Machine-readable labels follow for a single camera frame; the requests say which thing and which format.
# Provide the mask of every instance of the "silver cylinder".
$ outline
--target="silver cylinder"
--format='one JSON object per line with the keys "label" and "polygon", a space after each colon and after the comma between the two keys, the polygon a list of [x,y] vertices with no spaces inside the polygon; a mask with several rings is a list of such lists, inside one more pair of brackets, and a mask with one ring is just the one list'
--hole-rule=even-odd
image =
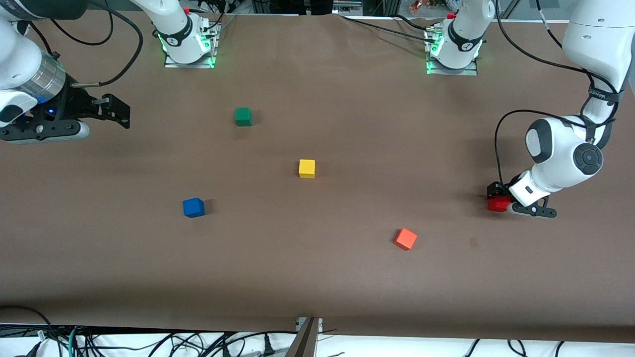
{"label": "silver cylinder", "polygon": [[66,81],[66,72],[53,57],[42,52],[42,62],[30,80],[16,89],[28,93],[38,102],[44,103],[60,93]]}

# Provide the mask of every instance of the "orange cube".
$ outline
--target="orange cube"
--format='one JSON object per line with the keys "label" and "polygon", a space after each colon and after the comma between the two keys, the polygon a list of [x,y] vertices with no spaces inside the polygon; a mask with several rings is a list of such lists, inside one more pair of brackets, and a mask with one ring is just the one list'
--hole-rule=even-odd
{"label": "orange cube", "polygon": [[415,244],[416,240],[416,234],[405,228],[402,228],[399,231],[399,234],[397,234],[397,238],[395,238],[394,243],[396,246],[400,247],[403,250],[410,250],[412,249],[412,246]]}

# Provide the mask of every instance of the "green cube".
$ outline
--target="green cube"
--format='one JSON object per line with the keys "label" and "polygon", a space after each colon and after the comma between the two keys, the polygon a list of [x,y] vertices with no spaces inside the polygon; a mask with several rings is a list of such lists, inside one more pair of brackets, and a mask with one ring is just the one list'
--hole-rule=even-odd
{"label": "green cube", "polygon": [[251,110],[249,108],[236,108],[236,125],[238,126],[251,126]]}

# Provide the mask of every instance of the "brown table surface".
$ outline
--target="brown table surface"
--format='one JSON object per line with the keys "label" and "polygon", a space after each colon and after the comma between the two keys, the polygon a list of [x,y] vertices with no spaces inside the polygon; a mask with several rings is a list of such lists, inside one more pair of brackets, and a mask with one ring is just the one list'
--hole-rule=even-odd
{"label": "brown table surface", "polygon": [[[632,92],[605,167],[552,195],[558,218],[490,213],[498,119],[577,113],[588,87],[495,24],[479,76],[450,77],[425,73],[418,41],[336,15],[240,16],[217,68],[164,69],[148,18],[126,15],[143,52],[90,93],[127,102],[131,129],[88,119],[87,140],[0,145],[1,302],[68,325],[289,329],[313,315],[336,333],[635,341]],[[86,40],[108,28],[92,11],[62,24]],[[84,82],[112,77],[137,41],[119,20],[97,48],[40,28]],[[507,28],[567,63],[542,24]],[[253,127],[234,125],[241,106]],[[531,166],[537,118],[503,124],[506,180]],[[296,176],[302,158],[316,179]],[[191,197],[212,213],[184,217]],[[419,235],[409,252],[391,243],[402,227]]]}

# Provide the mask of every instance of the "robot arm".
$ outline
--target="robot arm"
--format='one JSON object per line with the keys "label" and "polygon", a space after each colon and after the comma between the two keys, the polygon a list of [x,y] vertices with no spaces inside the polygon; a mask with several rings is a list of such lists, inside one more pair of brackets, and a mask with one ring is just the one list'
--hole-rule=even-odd
{"label": "robot arm", "polygon": [[522,206],[532,206],[565,187],[593,177],[602,167],[601,149],[610,138],[631,64],[635,1],[580,0],[563,40],[566,56],[594,77],[578,115],[536,120],[525,135],[535,164],[507,186]]}
{"label": "robot arm", "polygon": [[[207,18],[186,13],[178,0],[134,2],[152,19],[173,61],[189,64],[210,52],[212,27]],[[11,25],[18,20],[77,19],[87,4],[86,0],[0,1],[1,140],[29,144],[84,138],[89,129],[80,118],[130,127],[130,107],[111,94],[101,99],[88,95],[85,88],[92,84],[78,84],[55,58]]]}
{"label": "robot arm", "polygon": [[168,56],[179,64],[196,62],[210,52],[207,18],[184,10],[178,0],[132,0],[152,20]]}
{"label": "robot arm", "polygon": [[448,16],[434,26],[441,35],[436,38],[438,44],[431,46],[430,55],[447,68],[467,67],[478,56],[494,13],[491,0],[464,0],[456,17]]}

